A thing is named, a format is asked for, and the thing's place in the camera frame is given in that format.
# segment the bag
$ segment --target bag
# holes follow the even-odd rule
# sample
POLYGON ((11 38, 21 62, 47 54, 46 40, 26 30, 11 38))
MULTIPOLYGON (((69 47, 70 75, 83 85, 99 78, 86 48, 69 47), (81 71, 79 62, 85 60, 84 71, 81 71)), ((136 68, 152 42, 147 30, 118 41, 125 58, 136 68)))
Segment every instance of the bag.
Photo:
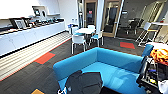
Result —
POLYGON ((79 70, 68 77, 65 87, 67 94, 99 94, 102 84, 100 72, 82 73, 79 70))

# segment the sofa cushion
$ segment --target sofa cushion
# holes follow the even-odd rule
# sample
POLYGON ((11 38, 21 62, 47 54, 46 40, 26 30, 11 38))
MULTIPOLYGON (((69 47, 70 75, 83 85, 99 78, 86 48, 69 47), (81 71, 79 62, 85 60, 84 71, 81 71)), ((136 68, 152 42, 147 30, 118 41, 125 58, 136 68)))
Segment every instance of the sofa cushion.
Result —
POLYGON ((115 67, 123 68, 132 72, 139 73, 142 66, 143 57, 132 54, 122 53, 109 49, 99 48, 97 51, 97 61, 115 67))
POLYGON ((122 68, 95 62, 82 69, 83 72, 100 72, 103 86, 123 94, 146 94, 144 88, 139 88, 136 79, 139 74, 122 68))

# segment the doorway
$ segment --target doorway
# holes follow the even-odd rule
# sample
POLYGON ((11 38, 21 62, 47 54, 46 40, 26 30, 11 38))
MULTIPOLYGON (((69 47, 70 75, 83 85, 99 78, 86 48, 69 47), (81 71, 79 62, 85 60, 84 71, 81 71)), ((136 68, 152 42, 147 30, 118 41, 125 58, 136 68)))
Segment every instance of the doorway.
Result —
POLYGON ((97 0, 85 0, 84 27, 88 25, 96 26, 97 0))
POLYGON ((103 36, 115 37, 118 27, 118 18, 120 15, 120 6, 122 0, 105 0, 104 13, 101 29, 104 30, 103 36))

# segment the blue sofa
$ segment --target blue sofa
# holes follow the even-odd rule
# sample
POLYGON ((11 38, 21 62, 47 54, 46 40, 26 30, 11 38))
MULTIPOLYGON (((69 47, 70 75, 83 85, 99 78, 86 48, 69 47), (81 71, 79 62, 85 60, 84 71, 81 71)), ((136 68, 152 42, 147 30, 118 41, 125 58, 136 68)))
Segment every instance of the blue sofa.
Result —
POLYGON ((141 56, 96 47, 55 63, 53 69, 61 90, 69 75, 82 70, 83 73, 100 72, 103 86, 119 93, 146 94, 136 83, 142 59, 141 56))

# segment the sofa armrest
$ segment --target sofa armrest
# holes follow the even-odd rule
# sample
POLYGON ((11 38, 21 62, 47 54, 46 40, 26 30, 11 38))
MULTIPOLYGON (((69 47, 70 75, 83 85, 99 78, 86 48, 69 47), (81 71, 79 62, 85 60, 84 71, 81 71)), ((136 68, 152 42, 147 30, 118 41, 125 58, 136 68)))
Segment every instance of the sofa armrest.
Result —
POLYGON ((85 68, 97 61, 97 49, 93 48, 86 52, 64 59, 53 65, 53 69, 58 81, 68 77, 72 73, 85 68))

